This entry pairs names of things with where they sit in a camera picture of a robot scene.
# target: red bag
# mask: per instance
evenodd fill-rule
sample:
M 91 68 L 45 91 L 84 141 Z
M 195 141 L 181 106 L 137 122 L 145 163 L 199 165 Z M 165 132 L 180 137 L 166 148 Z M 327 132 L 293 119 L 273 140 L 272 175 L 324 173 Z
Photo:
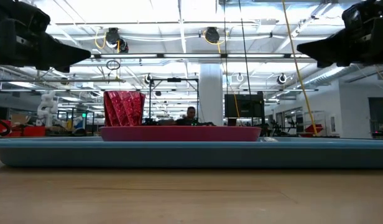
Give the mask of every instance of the red bag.
M 142 124 L 144 98 L 136 91 L 106 91 L 104 115 L 106 126 L 138 126 Z

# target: wooden table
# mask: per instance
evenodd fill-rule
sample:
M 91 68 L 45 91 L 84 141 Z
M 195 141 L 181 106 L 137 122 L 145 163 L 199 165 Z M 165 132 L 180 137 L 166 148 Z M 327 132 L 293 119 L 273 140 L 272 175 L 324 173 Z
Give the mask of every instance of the wooden table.
M 383 223 L 383 171 L 15 169 L 3 223 Z

